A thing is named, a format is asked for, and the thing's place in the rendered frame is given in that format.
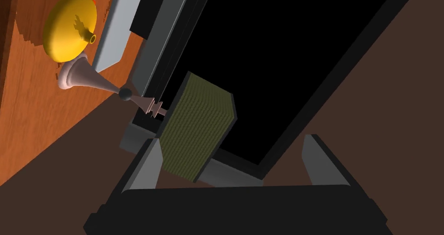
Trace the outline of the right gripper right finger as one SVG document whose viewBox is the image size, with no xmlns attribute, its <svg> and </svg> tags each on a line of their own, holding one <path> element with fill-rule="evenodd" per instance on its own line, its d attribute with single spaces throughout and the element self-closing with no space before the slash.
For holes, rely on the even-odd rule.
<svg viewBox="0 0 444 235">
<path fill-rule="evenodd" d="M 349 185 L 358 183 L 316 134 L 306 135 L 301 153 L 313 185 Z"/>
</svg>

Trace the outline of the yellow round vase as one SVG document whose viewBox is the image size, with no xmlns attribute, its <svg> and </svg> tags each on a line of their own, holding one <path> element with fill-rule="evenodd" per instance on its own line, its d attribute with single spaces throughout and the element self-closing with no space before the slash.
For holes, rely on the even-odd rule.
<svg viewBox="0 0 444 235">
<path fill-rule="evenodd" d="M 45 53 L 57 63 L 74 59 L 96 41 L 96 22 L 93 0 L 59 0 L 43 28 Z"/>
</svg>

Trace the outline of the olive green book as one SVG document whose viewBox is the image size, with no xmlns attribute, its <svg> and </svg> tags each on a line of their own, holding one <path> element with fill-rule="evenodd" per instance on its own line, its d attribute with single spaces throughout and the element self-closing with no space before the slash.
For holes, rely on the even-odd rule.
<svg viewBox="0 0 444 235">
<path fill-rule="evenodd" d="M 196 182 L 236 121 L 233 94 L 187 72 L 156 135 L 164 170 Z"/>
</svg>

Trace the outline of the pale grey box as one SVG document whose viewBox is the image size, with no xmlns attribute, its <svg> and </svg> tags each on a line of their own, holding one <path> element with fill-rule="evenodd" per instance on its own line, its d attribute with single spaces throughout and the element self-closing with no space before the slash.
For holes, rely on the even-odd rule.
<svg viewBox="0 0 444 235">
<path fill-rule="evenodd" d="M 130 27 L 141 0 L 112 0 L 92 67 L 101 72 L 119 62 L 130 36 Z"/>
</svg>

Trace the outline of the orange wooden table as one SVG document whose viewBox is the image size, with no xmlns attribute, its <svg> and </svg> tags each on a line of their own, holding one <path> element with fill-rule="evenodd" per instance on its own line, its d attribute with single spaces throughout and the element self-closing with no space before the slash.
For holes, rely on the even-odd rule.
<svg viewBox="0 0 444 235">
<path fill-rule="evenodd" d="M 111 96 L 59 89 L 57 63 L 19 33 L 18 8 L 56 1 L 0 0 L 0 185 Z"/>
</svg>

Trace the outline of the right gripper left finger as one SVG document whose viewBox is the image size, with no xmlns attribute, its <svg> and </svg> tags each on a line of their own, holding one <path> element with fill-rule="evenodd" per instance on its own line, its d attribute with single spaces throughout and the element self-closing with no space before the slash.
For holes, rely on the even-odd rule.
<svg viewBox="0 0 444 235">
<path fill-rule="evenodd" d="M 163 164 L 159 139 L 147 139 L 115 187 L 121 194 L 130 189 L 154 189 Z"/>
</svg>

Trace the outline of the pink trumpet-shaped stand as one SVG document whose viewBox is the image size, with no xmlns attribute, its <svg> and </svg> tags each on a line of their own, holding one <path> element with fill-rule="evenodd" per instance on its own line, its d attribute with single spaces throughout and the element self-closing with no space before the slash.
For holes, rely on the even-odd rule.
<svg viewBox="0 0 444 235">
<path fill-rule="evenodd" d="M 117 88 L 91 67 L 84 52 L 64 63 L 58 75 L 58 86 L 60 89 L 85 86 L 109 91 L 118 94 L 119 98 L 124 101 L 131 100 L 145 114 L 151 112 L 153 117 L 167 114 L 167 110 L 161 107 L 161 101 L 155 103 L 154 98 L 136 96 L 129 88 Z"/>
</svg>

